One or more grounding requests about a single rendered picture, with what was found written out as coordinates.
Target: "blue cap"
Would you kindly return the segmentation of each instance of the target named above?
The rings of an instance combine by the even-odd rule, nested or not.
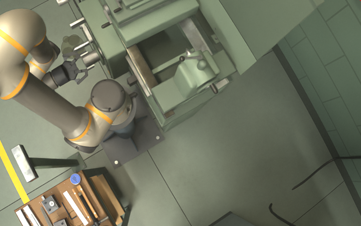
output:
[[[77,174],[77,173],[70,176],[70,182],[74,185],[79,184],[80,180],[81,180],[81,178],[80,178],[79,174]]]

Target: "t-shaped stand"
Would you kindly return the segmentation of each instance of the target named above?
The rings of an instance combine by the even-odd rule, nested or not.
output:
[[[58,159],[29,158],[24,146],[21,144],[11,149],[11,151],[27,182],[31,182],[39,177],[35,169],[71,167],[74,173],[77,173],[86,168],[86,164],[79,152],[67,159]]]

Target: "wooden tabletop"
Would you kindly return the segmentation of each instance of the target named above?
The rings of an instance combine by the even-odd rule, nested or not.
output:
[[[91,202],[91,204],[93,205],[97,215],[98,215],[98,220],[101,220],[103,218],[105,218],[107,215],[104,211],[104,208],[102,207],[102,205],[100,204],[98,197],[95,195],[93,189],[91,188],[91,186],[89,185],[89,182],[87,180],[87,178],[85,177],[83,171],[78,172],[78,174],[81,177],[81,182],[80,185],[82,186],[85,194],[87,195],[87,197],[89,198],[89,201]],[[51,213],[50,215],[48,215],[50,221],[52,223],[59,221],[61,219],[67,218],[68,222],[70,222],[70,225],[73,226],[81,226],[82,222],[79,219],[79,217],[74,218],[73,220],[71,220],[67,214],[67,212],[65,211],[62,203],[64,204],[65,208],[67,208],[69,214],[71,217],[75,217],[76,214],[73,211],[72,207],[70,206],[70,204],[68,203],[67,199],[64,197],[63,193],[64,192],[68,192],[71,196],[71,198],[73,199],[73,201],[75,202],[75,204],[78,206],[78,208],[80,209],[80,211],[83,213],[83,215],[86,218],[86,215],[84,214],[84,210],[82,208],[82,205],[78,202],[75,194],[72,192],[72,189],[76,188],[77,185],[73,185],[70,182],[70,178],[64,180],[63,182],[59,183],[58,185],[56,185],[55,187],[49,189],[48,191],[44,192],[43,194],[39,195],[38,197],[34,198],[33,200],[31,200],[30,202],[28,202],[27,204],[19,207],[18,209],[15,210],[15,212],[17,212],[20,209],[23,209],[25,206],[29,206],[31,211],[34,213],[34,215],[36,216],[36,218],[38,219],[39,223],[42,226],[47,226],[46,221],[44,216],[42,215],[42,212],[40,210],[40,207],[43,207],[42,205],[42,196],[45,196],[45,198],[48,198],[51,195],[55,195],[56,199],[59,202],[60,208],[57,209],[55,212]],[[87,226],[91,226],[93,225],[93,221],[91,220],[91,218],[87,218],[88,220],[88,224]],[[114,226],[112,224],[112,222],[108,219],[105,222],[103,222],[101,224],[101,226]]]

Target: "workbench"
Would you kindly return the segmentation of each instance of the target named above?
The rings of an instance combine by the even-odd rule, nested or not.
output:
[[[97,219],[101,220],[106,216],[109,216],[109,219],[104,221],[101,226],[117,226],[120,224],[122,224],[122,226],[127,226],[130,216],[130,209],[124,208],[119,202],[119,198],[114,192],[113,186],[111,186],[107,180],[107,170],[105,168],[86,169],[78,172],[78,174],[81,177],[79,184],[72,184],[70,182],[70,178],[68,178],[43,194],[40,194],[30,202],[19,207],[15,210],[15,212],[23,209],[28,205],[41,226],[46,226],[46,220],[41,212],[41,207],[44,207],[42,205],[42,196],[47,198],[51,195],[55,195],[60,208],[55,212],[48,214],[51,223],[53,224],[56,221],[67,218],[70,226],[81,226],[82,222],[80,218],[75,217],[75,211],[63,195],[64,192],[68,191],[79,210],[89,222],[87,226],[91,226],[93,225],[93,221],[87,214],[83,204],[79,202],[80,200],[74,194],[74,190],[76,191],[77,186],[80,185],[85,192],[85,196],[88,198],[89,202],[94,208]]]

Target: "green tile wall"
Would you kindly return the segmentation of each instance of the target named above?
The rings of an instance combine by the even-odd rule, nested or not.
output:
[[[361,155],[361,1],[325,0],[278,45],[339,155]],[[361,160],[343,163],[361,195]]]

